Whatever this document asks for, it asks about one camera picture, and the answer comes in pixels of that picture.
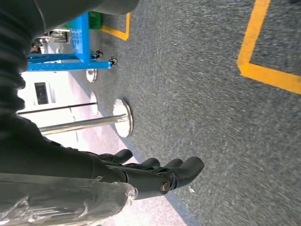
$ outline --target blue metal cart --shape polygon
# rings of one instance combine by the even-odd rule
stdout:
[[[30,54],[28,57],[27,71],[70,71],[87,69],[111,69],[117,60],[110,58],[109,61],[97,62],[102,55],[90,53],[89,16],[84,13],[70,23],[71,40],[73,53],[71,54]]]

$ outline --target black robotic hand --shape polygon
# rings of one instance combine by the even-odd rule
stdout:
[[[147,159],[141,164],[121,165],[132,156],[127,149],[115,155],[99,155],[109,169],[124,172],[126,182],[138,190],[137,199],[164,195],[170,190],[188,185],[204,168],[204,163],[198,157],[191,157],[185,162],[173,159],[165,166],[161,166],[155,158]]]

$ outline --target plastic wrap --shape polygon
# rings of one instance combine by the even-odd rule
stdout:
[[[137,196],[127,183],[0,173],[0,226],[97,226]]]

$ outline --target gray asphalt floor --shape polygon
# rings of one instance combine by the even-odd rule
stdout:
[[[95,92],[103,115],[127,100],[134,132],[124,141],[137,159],[201,158],[195,193],[169,197],[187,225],[301,225],[301,78],[287,91],[241,75],[237,60],[254,3],[141,0],[127,41],[91,32],[92,49],[118,65],[93,84],[73,76]],[[103,23],[124,31],[126,17]],[[250,63],[301,76],[300,34],[301,2],[272,0]],[[251,76],[277,79],[258,73]]]

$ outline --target yellow painted line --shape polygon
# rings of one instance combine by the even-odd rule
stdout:
[[[250,63],[270,1],[256,0],[237,64],[243,76],[301,94],[300,76]]]
[[[128,37],[130,37],[130,18],[131,14],[127,13],[125,32],[121,32],[118,30],[115,30],[114,28],[107,27],[104,25],[101,26],[100,30],[126,41],[128,39]]]

